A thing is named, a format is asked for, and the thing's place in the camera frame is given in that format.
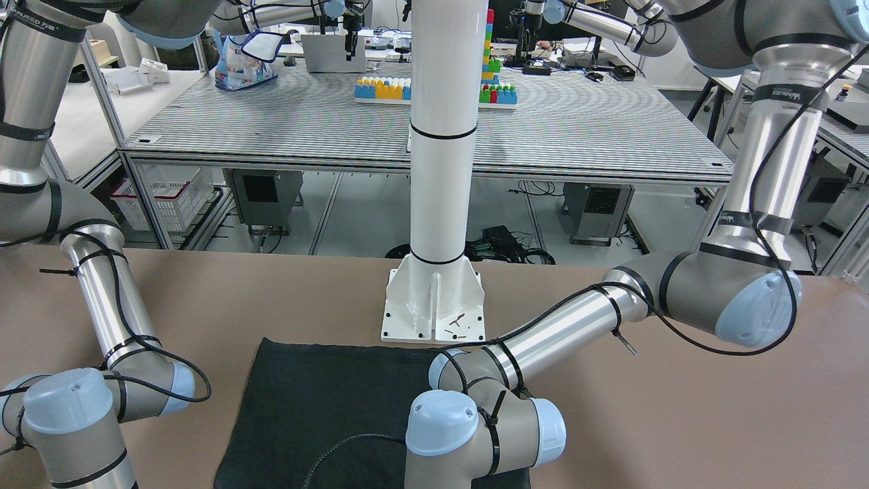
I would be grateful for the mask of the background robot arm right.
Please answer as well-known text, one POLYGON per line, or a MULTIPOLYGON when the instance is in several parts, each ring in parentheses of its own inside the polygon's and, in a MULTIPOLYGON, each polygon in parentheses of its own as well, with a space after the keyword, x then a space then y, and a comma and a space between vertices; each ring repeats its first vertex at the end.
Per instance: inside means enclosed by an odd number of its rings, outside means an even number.
POLYGON ((636 13, 636 24, 575 1, 523 1, 519 11, 530 19, 533 29, 542 20, 549 24, 569 24, 598 37, 626 46, 640 56, 667 55, 679 36, 673 23, 665 19, 664 9, 654 1, 627 1, 636 13))

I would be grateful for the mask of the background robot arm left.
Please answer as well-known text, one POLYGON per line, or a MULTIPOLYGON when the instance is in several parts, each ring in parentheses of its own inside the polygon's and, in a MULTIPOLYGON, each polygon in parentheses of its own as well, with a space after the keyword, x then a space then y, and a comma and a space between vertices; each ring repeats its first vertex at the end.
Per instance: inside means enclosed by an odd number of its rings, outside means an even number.
POLYGON ((346 59, 351 61, 356 58, 359 31, 368 5, 369 1, 225 1, 215 10, 209 24, 221 34, 236 36, 317 16, 341 18, 346 31, 346 59))

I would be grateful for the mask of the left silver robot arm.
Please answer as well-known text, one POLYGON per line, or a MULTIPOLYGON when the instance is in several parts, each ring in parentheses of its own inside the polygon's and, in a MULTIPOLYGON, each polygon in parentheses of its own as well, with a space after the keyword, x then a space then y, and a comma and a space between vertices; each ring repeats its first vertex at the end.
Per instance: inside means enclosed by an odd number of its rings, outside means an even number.
POLYGON ((404 486, 474 479, 559 458, 567 429, 525 378, 621 325, 656 315, 761 354, 788 337, 800 303, 784 238, 828 86, 867 52, 866 1, 632 1, 637 49, 682 38, 698 68, 760 74, 747 138, 713 232, 696 251, 652 253, 609 270, 505 336, 443 348, 411 405, 404 486))

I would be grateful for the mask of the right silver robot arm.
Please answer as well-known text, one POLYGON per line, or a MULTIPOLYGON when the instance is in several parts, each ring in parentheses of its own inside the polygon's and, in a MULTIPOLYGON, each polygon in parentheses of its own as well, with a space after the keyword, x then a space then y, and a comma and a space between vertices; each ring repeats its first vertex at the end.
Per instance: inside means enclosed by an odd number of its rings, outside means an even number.
POLYGON ((198 366, 158 340, 124 253, 125 236, 90 192, 54 177, 43 153, 89 28, 114 12, 155 46, 189 46, 217 1, 13 1, 2 21, 2 247, 58 245, 100 348, 99 366, 31 374, 2 390, 10 452, 35 450, 52 488, 136 488, 122 424, 173 414, 211 394, 198 366))

